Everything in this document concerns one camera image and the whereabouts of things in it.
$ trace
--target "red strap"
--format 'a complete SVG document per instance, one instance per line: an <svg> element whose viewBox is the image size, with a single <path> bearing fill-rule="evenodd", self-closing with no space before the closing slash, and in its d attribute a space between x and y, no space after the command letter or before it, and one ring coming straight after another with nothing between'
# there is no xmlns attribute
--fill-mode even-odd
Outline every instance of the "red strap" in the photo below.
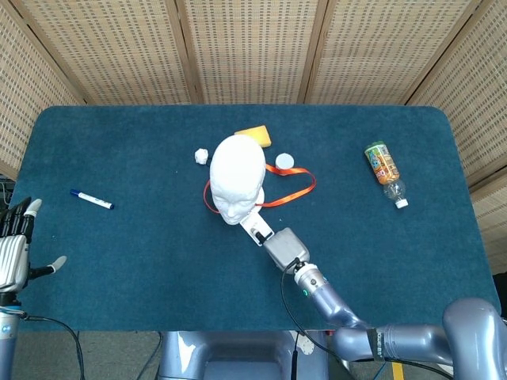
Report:
<svg viewBox="0 0 507 380"><path fill-rule="evenodd" d="M276 206L280 206L281 204L288 203L288 202L290 202L292 200L296 200L299 197L308 194L317 185L317 180L315 180L315 176L312 173L310 173L309 170L307 170L305 168L277 169L274 166L266 164L266 169L269 170L271 173L278 174L279 176L292 176L294 174L304 174L304 173L305 174L309 174L311 176L311 185L308 186L307 188L304 188L303 190L299 190L298 192L293 192L292 194L290 194L288 196L284 196L283 198L279 198L277 200L274 200L274 201L268 202L268 203L259 203L256 206L263 206L263 207L276 207ZM208 200L206 199L206 195L208 193L209 186L210 186L210 182L208 180L208 182L206 183L206 186L204 186L204 192L203 192L204 203L206 204L206 206L211 211L213 211L216 214L219 214L220 211L218 211L215 208L213 208L208 203Z"/></svg>

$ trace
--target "bottle cap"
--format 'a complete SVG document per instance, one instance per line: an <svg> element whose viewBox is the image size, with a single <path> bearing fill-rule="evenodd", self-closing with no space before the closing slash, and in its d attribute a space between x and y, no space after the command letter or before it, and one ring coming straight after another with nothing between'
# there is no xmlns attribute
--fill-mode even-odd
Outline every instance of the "bottle cap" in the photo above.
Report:
<svg viewBox="0 0 507 380"><path fill-rule="evenodd" d="M409 205L409 201L406 199L400 199L395 202L397 208L404 208Z"/></svg>
<svg viewBox="0 0 507 380"><path fill-rule="evenodd" d="M291 169L294 167L294 158L288 153L278 154L275 166L277 169Z"/></svg>

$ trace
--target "robotic hand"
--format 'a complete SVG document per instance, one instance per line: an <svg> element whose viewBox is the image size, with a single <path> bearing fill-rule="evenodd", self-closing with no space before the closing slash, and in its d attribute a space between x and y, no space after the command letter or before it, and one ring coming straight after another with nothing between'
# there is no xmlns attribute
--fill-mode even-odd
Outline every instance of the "robotic hand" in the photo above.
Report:
<svg viewBox="0 0 507 380"><path fill-rule="evenodd" d="M307 247L286 228L264 239L263 246L294 280L324 319L338 327L337 355L360 359L410 360L451 365L456 380L507 380L507 327L492 305L463 298L449 305L443 326L385 325L374 328L358 318L327 279L311 264Z"/></svg>
<svg viewBox="0 0 507 380"><path fill-rule="evenodd" d="M29 245L37 212L42 201L24 199L0 213L0 378L9 379L21 311L17 294L28 281L58 271L67 258L59 257L53 264L30 268Z"/></svg>

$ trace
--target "green felt surface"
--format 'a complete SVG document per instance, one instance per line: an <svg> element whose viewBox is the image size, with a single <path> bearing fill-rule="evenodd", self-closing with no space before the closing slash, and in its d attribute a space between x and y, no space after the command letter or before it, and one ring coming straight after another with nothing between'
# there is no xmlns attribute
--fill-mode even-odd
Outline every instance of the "green felt surface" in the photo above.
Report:
<svg viewBox="0 0 507 380"><path fill-rule="evenodd" d="M67 255L60 272L20 295L32 314L75 329L292 329L280 271L240 226L206 209L208 167L194 162L234 131L265 124L273 145L317 178L308 196L261 215L290 226L356 313L374 325L440 323L452 300L499 309L459 157L445 115L397 106L54 107L36 122L14 202L44 201L31 258ZM397 210L363 155L382 139L407 187ZM266 173L267 200L308 184ZM114 210L69 194L115 203ZM288 278L304 326L325 329ZM27 325L47 329L46 325Z"/></svg>

